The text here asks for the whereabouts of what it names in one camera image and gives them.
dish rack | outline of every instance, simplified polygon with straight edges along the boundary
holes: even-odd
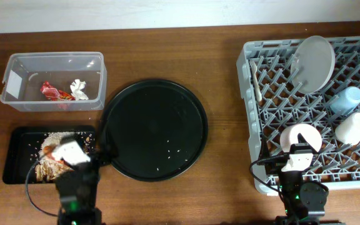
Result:
[[[335,128],[349,115],[334,114],[329,106],[338,98],[339,91],[348,86],[360,88],[360,36],[327,38],[334,48],[336,63],[330,81],[312,94],[301,94],[291,80],[291,63],[303,39],[247,42],[237,60],[237,73],[241,97],[244,99],[248,127],[251,161],[258,159],[261,137],[267,140],[272,156],[281,153],[281,132],[296,123],[313,125],[322,136],[322,153],[304,174],[304,180],[319,181],[330,190],[360,188],[360,142],[352,146],[335,137]],[[257,102],[248,61],[258,68],[257,79],[262,101]],[[360,105],[353,111],[360,111]],[[272,186],[277,186],[276,174],[268,174],[264,166],[255,165],[254,174]],[[276,194],[258,181],[260,193]]]

clear plastic bin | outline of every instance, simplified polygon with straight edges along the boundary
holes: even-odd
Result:
[[[102,110],[106,68],[100,52],[40,52],[13,54],[6,66],[0,100],[22,112]],[[89,100],[50,101],[40,91],[45,81],[71,94],[75,79],[86,82]]]

white mug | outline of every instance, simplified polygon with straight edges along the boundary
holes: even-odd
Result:
[[[360,112],[352,113],[336,128],[336,137],[344,144],[360,142]]]
[[[298,143],[298,134],[302,134],[308,144],[319,152],[322,146],[322,136],[319,131],[312,125],[301,123],[289,126],[281,133],[280,146],[283,152],[288,153],[291,145]]]

candy wrapper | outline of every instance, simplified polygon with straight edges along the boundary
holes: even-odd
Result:
[[[48,81],[42,84],[40,91],[51,101],[73,101],[75,98],[70,94],[56,89]]]

crumpled paper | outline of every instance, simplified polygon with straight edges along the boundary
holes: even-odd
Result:
[[[70,89],[72,90],[72,96],[77,100],[88,100],[87,95],[81,90],[86,87],[85,81],[80,81],[80,79],[75,79],[73,83],[70,85]]]

